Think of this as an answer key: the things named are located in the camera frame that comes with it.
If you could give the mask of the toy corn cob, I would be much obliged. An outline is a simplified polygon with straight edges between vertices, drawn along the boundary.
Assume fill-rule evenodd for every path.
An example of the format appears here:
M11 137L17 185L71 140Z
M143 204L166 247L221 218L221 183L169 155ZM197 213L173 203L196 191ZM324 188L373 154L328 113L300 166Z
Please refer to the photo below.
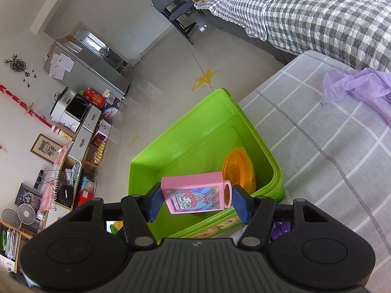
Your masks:
M107 231L113 235L117 234L124 226L122 221L107 221Z

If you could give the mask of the framed cartoon picture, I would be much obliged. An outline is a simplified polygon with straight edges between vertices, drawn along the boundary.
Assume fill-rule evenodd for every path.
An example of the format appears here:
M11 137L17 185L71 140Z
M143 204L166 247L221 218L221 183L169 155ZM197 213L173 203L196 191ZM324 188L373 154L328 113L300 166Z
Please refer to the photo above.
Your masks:
M61 144L51 140L43 134L39 134L33 146L31 147L31 153L49 163L54 163L58 157L58 151L61 148Z

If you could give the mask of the orange toy lid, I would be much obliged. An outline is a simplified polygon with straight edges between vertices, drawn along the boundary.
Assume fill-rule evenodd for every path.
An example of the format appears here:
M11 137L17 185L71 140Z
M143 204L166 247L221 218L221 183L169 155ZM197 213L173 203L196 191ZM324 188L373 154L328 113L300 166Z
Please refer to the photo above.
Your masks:
M243 147L235 147L226 157L222 175L231 185L239 185L249 194L257 188L254 165Z

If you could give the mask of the checked sofa blanket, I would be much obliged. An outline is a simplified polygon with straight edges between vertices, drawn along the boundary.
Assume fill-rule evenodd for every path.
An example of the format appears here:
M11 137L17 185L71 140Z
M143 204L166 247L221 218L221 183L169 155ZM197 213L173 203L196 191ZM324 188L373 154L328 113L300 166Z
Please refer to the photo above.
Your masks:
M356 70L390 72L390 0L203 0L195 6L293 55L314 50Z

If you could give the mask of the purple toy grapes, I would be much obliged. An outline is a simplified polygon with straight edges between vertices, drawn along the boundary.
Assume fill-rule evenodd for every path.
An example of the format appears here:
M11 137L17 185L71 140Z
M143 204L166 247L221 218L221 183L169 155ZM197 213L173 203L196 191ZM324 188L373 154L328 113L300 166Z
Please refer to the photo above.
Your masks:
M281 235L289 233L291 230L291 223L289 221L275 221L273 223L270 238L272 241L279 238Z

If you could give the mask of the purple cloth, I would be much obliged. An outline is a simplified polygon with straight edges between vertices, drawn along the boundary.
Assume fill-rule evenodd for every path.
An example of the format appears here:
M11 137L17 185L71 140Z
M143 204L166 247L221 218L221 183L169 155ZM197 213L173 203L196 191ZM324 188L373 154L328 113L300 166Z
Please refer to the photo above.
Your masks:
M333 70L322 83L323 104L338 103L350 95L376 110L390 126L390 74L365 68L360 72Z

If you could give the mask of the microwave oven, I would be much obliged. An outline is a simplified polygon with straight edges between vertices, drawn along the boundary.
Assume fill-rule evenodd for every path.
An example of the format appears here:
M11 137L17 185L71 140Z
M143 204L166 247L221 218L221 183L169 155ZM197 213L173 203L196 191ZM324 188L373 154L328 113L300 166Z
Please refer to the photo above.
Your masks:
M66 87L57 96L50 116L52 121L63 125L73 132L77 132L89 108L90 103L85 97Z

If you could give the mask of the red gift box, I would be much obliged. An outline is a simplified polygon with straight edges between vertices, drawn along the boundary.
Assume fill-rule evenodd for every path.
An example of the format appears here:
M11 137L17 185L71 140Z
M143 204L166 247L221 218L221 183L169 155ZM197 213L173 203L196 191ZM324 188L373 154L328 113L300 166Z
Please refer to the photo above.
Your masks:
M99 109L103 108L106 102L106 98L92 88L88 88L84 92L84 97Z

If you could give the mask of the dark chair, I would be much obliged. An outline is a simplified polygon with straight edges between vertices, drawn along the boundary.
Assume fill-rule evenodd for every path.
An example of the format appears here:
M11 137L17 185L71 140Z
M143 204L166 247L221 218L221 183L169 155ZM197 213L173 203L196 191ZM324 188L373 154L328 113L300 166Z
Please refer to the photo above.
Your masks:
M202 19L193 0L151 0L154 8L191 44L190 32Z

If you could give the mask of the small white desk fan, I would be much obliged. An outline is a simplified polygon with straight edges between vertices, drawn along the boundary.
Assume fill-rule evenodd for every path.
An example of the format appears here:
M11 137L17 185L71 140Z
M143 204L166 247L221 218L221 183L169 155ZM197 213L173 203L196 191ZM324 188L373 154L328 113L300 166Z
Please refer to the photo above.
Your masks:
M17 209L17 215L22 225L37 230L40 226L34 208L30 204L21 204Z

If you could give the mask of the white tv cabinet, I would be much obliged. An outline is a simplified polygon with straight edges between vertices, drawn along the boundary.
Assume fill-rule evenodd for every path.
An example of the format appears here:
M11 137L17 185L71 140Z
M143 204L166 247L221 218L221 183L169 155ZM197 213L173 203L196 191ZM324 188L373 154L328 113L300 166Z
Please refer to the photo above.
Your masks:
M92 126L101 127L100 113L93 106L85 117L84 124L76 132L74 141L62 146L58 157L49 169L43 169L38 176L37 186L30 188L21 184L15 198L14 208L1 211L1 270L21 272L21 250L27 241L70 213L71 210L89 200L96 192L94 182L87 182L83 176L84 165L95 167L86 161L97 132ZM40 223L37 230L22 225L17 215L21 204L30 204Z

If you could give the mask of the grey checked tablecloth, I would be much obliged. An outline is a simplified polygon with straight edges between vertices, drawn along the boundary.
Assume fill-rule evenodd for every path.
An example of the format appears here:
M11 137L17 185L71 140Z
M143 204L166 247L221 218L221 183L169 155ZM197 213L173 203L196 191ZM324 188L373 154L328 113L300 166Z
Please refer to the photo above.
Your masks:
M367 284L390 291L390 128L353 97L323 104L327 72L346 65L307 51L240 106L284 174L285 202L307 199L364 237L376 254Z

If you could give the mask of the green plastic storage box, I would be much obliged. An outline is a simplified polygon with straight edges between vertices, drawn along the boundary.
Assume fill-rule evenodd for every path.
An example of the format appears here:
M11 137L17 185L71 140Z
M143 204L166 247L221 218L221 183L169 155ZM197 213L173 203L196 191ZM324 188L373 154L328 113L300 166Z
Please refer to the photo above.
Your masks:
M236 147L243 147L254 165L254 196L282 201L282 170L226 89L208 95L132 160L129 194L145 195L162 177L221 171Z

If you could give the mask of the silver refrigerator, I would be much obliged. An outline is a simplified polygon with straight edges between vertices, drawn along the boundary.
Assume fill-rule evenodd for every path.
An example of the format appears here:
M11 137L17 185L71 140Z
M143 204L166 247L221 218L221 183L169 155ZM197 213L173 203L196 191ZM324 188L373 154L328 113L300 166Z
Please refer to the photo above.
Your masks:
M130 81L81 40L60 38L51 46L44 65L49 76L74 91L91 88L100 94L108 91L123 100Z

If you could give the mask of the pink toy box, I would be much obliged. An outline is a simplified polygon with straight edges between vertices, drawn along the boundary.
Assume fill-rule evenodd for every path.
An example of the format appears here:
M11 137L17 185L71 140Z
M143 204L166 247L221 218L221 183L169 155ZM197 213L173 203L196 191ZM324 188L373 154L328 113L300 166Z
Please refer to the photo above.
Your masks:
M160 188L171 214L217 212L232 204L231 182L220 172L163 177Z

